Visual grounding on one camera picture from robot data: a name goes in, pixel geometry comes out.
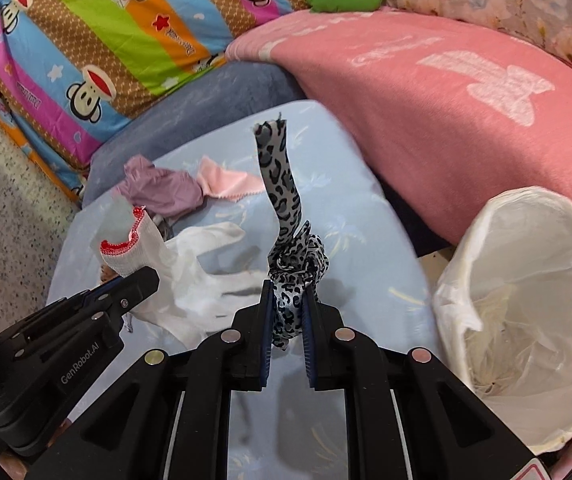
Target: leopard print strap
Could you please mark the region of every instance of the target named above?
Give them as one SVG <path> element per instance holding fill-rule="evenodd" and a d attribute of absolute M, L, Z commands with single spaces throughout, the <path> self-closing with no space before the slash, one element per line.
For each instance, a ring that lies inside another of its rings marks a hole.
<path fill-rule="evenodd" d="M 301 306 L 306 287 L 322 278 L 328 268 L 323 243 L 301 223 L 301 200 L 290 171 L 286 150 L 286 121 L 255 126 L 259 168 L 268 197 L 279 219 L 279 235 L 268 254 L 268 276 L 274 285 L 277 310 L 272 343 L 285 349 L 301 333 Z"/>

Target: green stripe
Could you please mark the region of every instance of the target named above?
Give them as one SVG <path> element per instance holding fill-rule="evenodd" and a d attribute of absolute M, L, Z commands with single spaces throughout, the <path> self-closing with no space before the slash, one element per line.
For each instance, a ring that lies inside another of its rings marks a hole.
<path fill-rule="evenodd" d="M 167 93 L 162 83 L 169 77 L 181 81 L 181 70 L 159 42 L 143 32 L 136 21 L 112 0 L 61 0 L 114 52 L 134 77 L 153 95 Z"/>

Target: red and white sticker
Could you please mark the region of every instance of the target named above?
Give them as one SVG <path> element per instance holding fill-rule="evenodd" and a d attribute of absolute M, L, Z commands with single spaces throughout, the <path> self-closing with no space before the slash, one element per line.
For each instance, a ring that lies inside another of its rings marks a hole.
<path fill-rule="evenodd" d="M 541 462 L 533 458 L 511 480 L 550 480 L 550 476 Z"/>

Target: silver rivet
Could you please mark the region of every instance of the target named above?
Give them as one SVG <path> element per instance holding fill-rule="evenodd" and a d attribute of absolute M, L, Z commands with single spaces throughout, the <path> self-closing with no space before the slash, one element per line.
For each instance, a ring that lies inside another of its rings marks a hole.
<path fill-rule="evenodd" d="M 146 357 L 144 357 L 144 360 L 149 365 L 158 365 L 161 361 L 163 361 L 163 359 L 164 355 L 161 350 L 150 350 L 146 354 Z"/>
<path fill-rule="evenodd" d="M 418 363 L 427 363 L 432 359 L 432 354 L 426 348 L 415 348 L 411 355 Z"/>
<path fill-rule="evenodd" d="M 335 330 L 335 337 L 339 341 L 352 341 L 355 339 L 355 333 L 350 328 L 338 328 Z"/>
<path fill-rule="evenodd" d="M 230 328 L 228 330 L 224 330 L 221 333 L 221 341 L 224 343 L 236 343 L 242 338 L 242 333 L 239 330 L 235 330 L 234 328 Z"/>

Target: purple stripe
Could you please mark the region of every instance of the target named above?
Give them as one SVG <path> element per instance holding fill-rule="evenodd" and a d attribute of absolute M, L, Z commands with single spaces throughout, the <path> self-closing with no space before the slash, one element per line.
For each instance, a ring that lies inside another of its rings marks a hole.
<path fill-rule="evenodd" d="M 11 68 L 9 74 L 6 72 L 8 66 Z M 0 78 L 12 96 L 23 105 L 26 112 L 37 123 L 41 124 L 45 131 L 82 164 L 90 162 L 90 157 L 101 146 L 101 142 L 79 126 L 24 72 L 21 66 L 12 59 L 5 41 L 0 41 Z"/>
<path fill-rule="evenodd" d="M 255 17 L 257 25 L 271 22 L 280 16 L 275 0 L 271 0 L 265 7 L 256 7 L 248 0 L 241 0 L 241 3 L 243 7 Z"/>

